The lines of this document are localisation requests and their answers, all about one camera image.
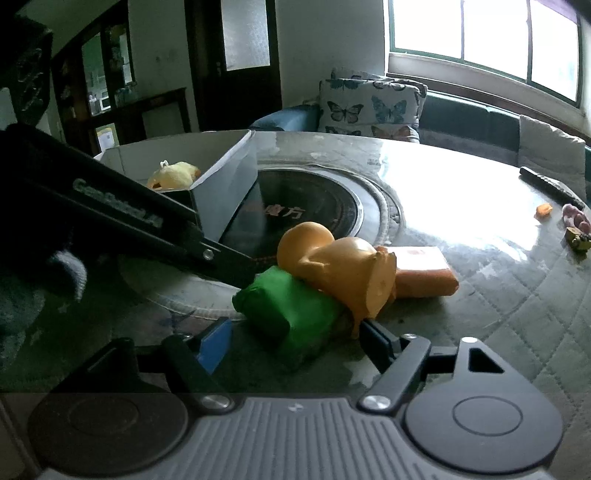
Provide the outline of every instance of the green plush toy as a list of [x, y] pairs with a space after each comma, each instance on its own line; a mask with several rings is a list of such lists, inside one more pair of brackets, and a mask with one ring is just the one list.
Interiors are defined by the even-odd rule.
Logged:
[[277, 355], [292, 368], [319, 350], [345, 309], [279, 267], [257, 276], [232, 303], [264, 340], [278, 345]]

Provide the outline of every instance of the ribbed gray plate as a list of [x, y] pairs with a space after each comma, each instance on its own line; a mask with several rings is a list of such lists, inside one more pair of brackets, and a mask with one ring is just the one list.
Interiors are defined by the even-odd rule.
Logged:
[[[46, 470], [41, 480], [68, 480]], [[249, 398], [242, 408], [201, 419], [157, 465], [125, 480], [444, 480], [471, 478], [441, 468], [408, 445], [387, 417], [344, 398]], [[526, 480], [549, 480], [541, 470]]]

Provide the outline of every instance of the small orange object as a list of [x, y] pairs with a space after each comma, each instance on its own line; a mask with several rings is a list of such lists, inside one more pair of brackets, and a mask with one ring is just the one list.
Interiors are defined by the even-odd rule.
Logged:
[[542, 205], [538, 205], [535, 209], [535, 214], [540, 217], [545, 217], [550, 214], [552, 211], [552, 205], [549, 203], [542, 203]]

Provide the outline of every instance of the window sill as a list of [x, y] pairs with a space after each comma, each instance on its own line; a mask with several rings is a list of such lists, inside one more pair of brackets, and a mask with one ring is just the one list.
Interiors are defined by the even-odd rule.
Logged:
[[[467, 87], [467, 89], [479, 91], [480, 93], [485, 92], [541, 112], [578, 132], [591, 135], [591, 126], [587, 123], [583, 108], [576, 108], [549, 93], [498, 73], [449, 60], [400, 52], [390, 52], [388, 72], [395, 76], [422, 77], [454, 84], [456, 87]], [[474, 100], [490, 103], [479, 98], [474, 98]], [[500, 106], [500, 108], [515, 111], [515, 109], [507, 106]]]

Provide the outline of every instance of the yellow plush toy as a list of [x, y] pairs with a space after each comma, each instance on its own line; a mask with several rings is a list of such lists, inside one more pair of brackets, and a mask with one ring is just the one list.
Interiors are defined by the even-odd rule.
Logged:
[[188, 189], [200, 175], [201, 171], [190, 163], [180, 161], [168, 165], [168, 161], [164, 160], [146, 186], [149, 189]]

